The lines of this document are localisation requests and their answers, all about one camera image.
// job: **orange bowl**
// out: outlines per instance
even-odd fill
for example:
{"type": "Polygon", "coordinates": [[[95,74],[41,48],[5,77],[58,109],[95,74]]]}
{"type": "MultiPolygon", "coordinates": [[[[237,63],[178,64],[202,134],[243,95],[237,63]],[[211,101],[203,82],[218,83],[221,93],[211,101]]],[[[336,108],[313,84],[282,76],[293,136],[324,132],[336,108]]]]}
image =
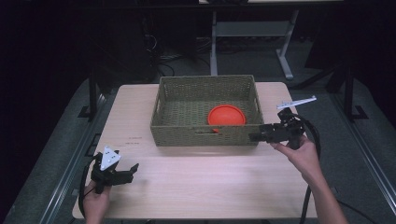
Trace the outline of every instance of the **orange bowl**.
{"type": "Polygon", "coordinates": [[[242,110],[234,105],[218,105],[210,110],[207,123],[209,125],[242,125],[246,123],[246,118],[242,110]]]}

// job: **rectangular basket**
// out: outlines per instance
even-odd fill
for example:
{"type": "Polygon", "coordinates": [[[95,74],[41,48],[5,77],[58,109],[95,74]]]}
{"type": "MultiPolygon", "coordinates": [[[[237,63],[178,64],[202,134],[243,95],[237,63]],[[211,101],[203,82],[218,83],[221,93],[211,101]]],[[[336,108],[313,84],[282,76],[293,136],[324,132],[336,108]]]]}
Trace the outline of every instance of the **rectangular basket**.
{"type": "Polygon", "coordinates": [[[253,76],[162,77],[150,129],[159,147],[254,146],[258,143],[248,134],[261,124],[253,76]],[[207,116],[217,105],[237,106],[246,124],[208,125],[207,116]]]}

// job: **desk in background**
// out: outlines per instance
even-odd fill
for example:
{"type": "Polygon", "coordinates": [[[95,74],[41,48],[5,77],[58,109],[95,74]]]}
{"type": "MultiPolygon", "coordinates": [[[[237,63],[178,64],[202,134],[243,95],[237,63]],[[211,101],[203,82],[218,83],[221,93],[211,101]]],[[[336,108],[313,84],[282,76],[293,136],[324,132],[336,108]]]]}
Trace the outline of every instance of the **desk in background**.
{"type": "MultiPolygon", "coordinates": [[[[256,83],[266,123],[291,100],[283,83],[256,83]]],[[[300,217],[306,183],[270,145],[156,147],[149,125],[158,84],[120,87],[96,151],[122,156],[117,170],[140,163],[131,184],[111,190],[108,218],[261,219],[300,217]]],[[[82,218],[76,203],[73,216],[82,218]]],[[[316,217],[313,200],[307,217],[316,217]]]]}

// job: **hand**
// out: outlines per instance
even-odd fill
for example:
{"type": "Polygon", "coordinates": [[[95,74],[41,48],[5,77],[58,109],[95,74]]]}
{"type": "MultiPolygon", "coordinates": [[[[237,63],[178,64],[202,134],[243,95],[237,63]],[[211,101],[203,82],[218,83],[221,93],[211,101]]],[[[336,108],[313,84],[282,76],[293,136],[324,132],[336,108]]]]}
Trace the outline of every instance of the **hand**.
{"type": "Polygon", "coordinates": [[[102,223],[107,211],[110,199],[111,187],[105,186],[101,194],[95,193],[96,183],[91,180],[84,190],[84,211],[87,224],[102,223]]]}
{"type": "Polygon", "coordinates": [[[322,177],[317,149],[315,144],[306,136],[302,135],[300,137],[300,148],[296,150],[280,143],[271,143],[270,145],[288,157],[308,184],[315,178],[322,177]]]}

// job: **person's left hand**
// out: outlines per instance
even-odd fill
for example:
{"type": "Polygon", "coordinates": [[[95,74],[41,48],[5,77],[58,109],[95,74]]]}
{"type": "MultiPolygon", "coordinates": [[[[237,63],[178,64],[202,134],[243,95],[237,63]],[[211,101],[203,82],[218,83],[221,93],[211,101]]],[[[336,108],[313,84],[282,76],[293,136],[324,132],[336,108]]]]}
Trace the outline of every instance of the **person's left hand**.
{"type": "Polygon", "coordinates": [[[103,192],[101,194],[97,194],[95,193],[95,186],[96,183],[91,180],[84,190],[84,194],[86,195],[84,197],[83,205],[87,224],[102,223],[110,202],[111,187],[105,186],[103,192]]]}

